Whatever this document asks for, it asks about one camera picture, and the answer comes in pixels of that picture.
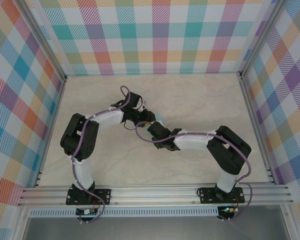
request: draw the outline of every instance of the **gray floor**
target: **gray floor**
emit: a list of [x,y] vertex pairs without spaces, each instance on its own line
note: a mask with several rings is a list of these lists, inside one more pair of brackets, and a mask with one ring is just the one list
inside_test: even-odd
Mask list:
[[251,206],[233,222],[217,217],[30,218],[24,240],[288,240],[279,206]]
[[[71,76],[65,87],[40,186],[69,186],[71,164],[60,139],[75,113],[91,115],[123,99],[120,86],[140,94],[148,109],[163,116],[166,127],[211,131],[230,127],[252,148],[250,177],[245,182],[267,182],[268,177],[246,104],[234,73]],[[145,138],[150,136],[140,130]],[[140,140],[122,124],[100,131],[90,157],[97,185],[152,185],[216,183],[221,169],[208,151],[168,151]],[[244,165],[241,175],[247,172]]]

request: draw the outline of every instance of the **aluminum rail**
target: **aluminum rail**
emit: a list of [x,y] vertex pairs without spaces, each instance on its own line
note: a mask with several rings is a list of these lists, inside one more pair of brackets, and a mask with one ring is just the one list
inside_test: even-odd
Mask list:
[[[253,197],[251,205],[289,205],[293,203],[292,196],[286,185],[273,183],[251,183]],[[137,185],[137,186],[96,186],[99,189],[111,189],[110,205],[116,207],[186,207],[186,206],[227,206],[229,204],[200,204],[197,189],[211,188],[215,184],[185,184],[185,185]],[[250,189],[245,184],[242,187],[245,203],[250,197]],[[37,186],[25,188],[19,206],[22,208],[73,208],[66,205],[68,186]]]

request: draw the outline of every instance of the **metal bar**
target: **metal bar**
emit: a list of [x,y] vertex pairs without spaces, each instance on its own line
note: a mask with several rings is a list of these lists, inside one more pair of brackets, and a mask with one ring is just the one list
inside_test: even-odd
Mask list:
[[31,183],[31,185],[33,187],[35,187],[37,184],[39,184],[39,182],[40,182],[40,181],[38,182],[39,175],[44,170],[44,166],[45,166],[49,146],[50,146],[50,143],[51,143],[52,135],[53,135],[53,132],[54,132],[54,129],[55,129],[58,113],[59,113],[60,106],[61,106],[61,101],[62,101],[62,98],[64,96],[64,92],[65,92],[65,89],[66,89],[66,84],[67,84],[67,82],[64,82],[64,83],[62,83],[62,86],[61,86],[60,96],[59,96],[58,102],[57,102],[56,107],[55,107],[55,112],[53,114],[51,127],[48,131],[48,134],[47,134],[47,139],[46,139],[46,142],[45,142],[44,150],[43,150],[42,157],[41,157],[41,160],[40,160],[39,168],[37,170],[38,172],[36,174],[36,178]]
[[47,59],[50,61],[52,67],[54,68],[55,72],[58,74],[59,78],[62,79],[64,82],[66,81],[66,73],[62,69],[55,53],[52,51],[45,35],[41,31],[39,25],[35,17],[32,15],[29,7],[24,2],[24,0],[13,0],[16,7],[19,9],[20,13],[22,14],[23,18],[25,19],[26,23],[28,24],[32,34],[35,36],[37,42],[39,43],[40,47],[43,49]]
[[51,41],[54,45],[54,47],[56,48],[57,52],[59,53],[60,57],[63,60],[65,69],[67,70],[67,73],[69,75],[74,75],[74,70],[65,54],[65,51],[63,49],[63,47],[61,46],[59,39],[51,25],[51,22],[49,21],[44,8],[41,5],[40,0],[32,0],[32,4],[36,10],[36,12],[38,13],[43,25],[45,26],[46,31],[48,32],[48,34],[50,35]]
[[271,173],[272,173],[273,181],[276,184],[278,184],[279,179],[276,175],[275,167],[274,167],[273,163],[270,161],[270,154],[269,154],[267,145],[264,141],[262,131],[261,131],[261,128],[260,128],[260,124],[257,120],[258,118],[257,118],[256,112],[255,112],[255,110],[253,108],[253,105],[252,105],[252,99],[251,99],[251,96],[249,95],[249,91],[248,91],[248,88],[247,88],[247,85],[246,85],[245,81],[243,80],[243,77],[244,76],[240,76],[238,74],[239,85],[241,87],[243,98],[244,98],[246,107],[248,109],[248,113],[249,113],[249,116],[250,116],[250,119],[251,119],[251,122],[252,122],[254,134],[255,134],[256,140],[258,142],[259,148],[260,148],[261,156],[262,156],[262,159],[264,161],[265,166],[267,168],[269,168]]
[[254,48],[252,49],[243,69],[242,69],[242,75],[246,76],[250,68],[255,63],[255,60],[257,59],[257,56],[259,55],[262,47],[264,46],[265,42],[268,40],[268,37],[270,36],[272,30],[274,29],[281,13],[285,9],[287,3],[289,0],[278,0],[276,5],[273,8],[273,11],[268,19],[268,21],[265,23],[265,26],[263,28],[262,33],[260,34]]
[[297,218],[294,216],[294,213],[296,212],[295,206],[282,205],[281,211],[290,238],[293,240],[300,240],[300,234],[295,221]]
[[270,4],[271,4],[270,0],[263,1],[263,3],[261,4],[260,10],[257,13],[256,18],[254,20],[254,23],[253,23],[253,25],[250,29],[250,33],[246,37],[245,42],[242,46],[241,54],[240,54],[239,58],[237,59],[237,61],[235,62],[235,65],[234,65],[234,68],[233,68],[234,72],[237,72],[237,71],[240,70],[240,65],[243,62],[247,51],[249,50],[251,42],[253,41],[253,39],[256,35],[256,32],[258,31],[258,29],[260,27],[260,24],[261,24],[264,16],[267,13],[267,10],[268,10]]
[[18,220],[15,221],[16,225],[14,228],[12,228],[12,232],[9,236],[10,240],[20,240],[23,239],[28,218],[29,218],[29,213],[30,209],[29,208],[22,208],[22,209],[17,209],[17,215],[18,215]]
[[[107,208],[117,207],[186,207],[186,206],[226,206],[229,204],[200,204],[197,189],[214,187],[215,184],[186,185],[145,185],[145,186],[96,186],[109,188],[111,202]],[[286,185],[251,184],[252,205],[292,204],[293,199]],[[247,203],[250,197],[248,186],[241,185]],[[69,187],[25,188],[19,206],[24,208],[73,208],[65,204]]]

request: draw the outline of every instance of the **multicolored plaid pattern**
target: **multicolored plaid pattern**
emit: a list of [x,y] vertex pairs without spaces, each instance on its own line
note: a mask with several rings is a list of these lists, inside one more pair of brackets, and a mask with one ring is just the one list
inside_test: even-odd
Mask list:
[[61,85],[13,0],[0,0],[0,240],[36,177]]
[[247,75],[271,161],[296,202],[300,230],[300,0],[290,0]]
[[237,72],[266,1],[40,0],[50,26],[27,2],[65,70],[66,60],[74,74],[89,75]]
[[246,54],[245,54],[245,56],[243,58],[243,61],[242,61],[241,65],[240,65],[240,67],[239,67],[239,70],[238,70],[239,72],[241,72],[243,70],[243,68],[244,68],[244,66],[245,66],[245,64],[246,64],[246,62],[247,62],[247,60],[248,60],[248,58],[249,58],[249,56],[251,54],[251,51],[254,49],[254,47],[255,47],[258,39],[259,39],[259,36],[262,33],[262,31],[264,30],[266,22],[270,18],[271,13],[273,12],[273,10],[274,10],[277,2],[278,2],[278,0],[271,0],[271,3],[269,5],[269,7],[268,7],[268,9],[267,9],[267,11],[265,13],[265,15],[263,16],[263,19],[262,19],[259,27],[258,27],[258,30],[256,31],[256,33],[255,33],[255,35],[253,37],[253,40],[250,43],[250,46],[249,46],[248,50],[246,51]]

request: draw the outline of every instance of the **black joint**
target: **black joint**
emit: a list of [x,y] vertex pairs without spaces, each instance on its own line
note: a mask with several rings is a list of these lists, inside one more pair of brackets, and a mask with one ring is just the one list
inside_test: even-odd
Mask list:
[[[227,126],[220,126],[216,134],[231,142],[246,158],[251,153],[251,147]],[[234,148],[226,148],[225,142],[216,137],[211,139],[206,147],[224,171],[232,175],[239,174],[245,160]]]
[[[64,149],[64,153],[68,156],[72,156],[76,151],[81,137],[80,134],[86,120],[87,119],[85,118],[85,116],[79,113],[76,113],[71,117],[70,122],[66,127],[60,141],[60,145]],[[88,157],[90,157],[90,155],[94,151],[98,129],[99,123],[97,123],[96,121],[89,121],[87,123],[81,147],[77,155],[75,156],[75,158],[79,162],[81,162],[83,159],[87,159]]]
[[[154,123],[152,123],[152,125],[147,129],[147,131],[153,136],[153,138],[152,138],[153,141],[162,140],[169,136],[175,135],[180,130],[181,129],[176,128],[171,132],[168,128],[165,128],[164,126],[162,126],[160,124],[160,122],[158,122],[158,121],[155,121]],[[154,146],[157,149],[165,148],[165,149],[168,149],[169,151],[178,151],[180,149],[175,145],[174,140],[175,140],[175,138],[173,137],[173,138],[168,139],[163,142],[154,143]]]
[[[122,104],[125,104],[128,101],[129,95],[127,94],[125,96],[125,99],[123,100]],[[141,99],[141,96],[134,93],[134,92],[130,92],[130,100],[128,102],[128,104],[126,105],[127,108],[135,108],[138,105],[139,100]]]
[[140,122],[154,122],[156,120],[156,115],[152,111],[148,111],[144,109],[140,112],[138,116],[137,122],[134,122],[134,125],[137,125]]

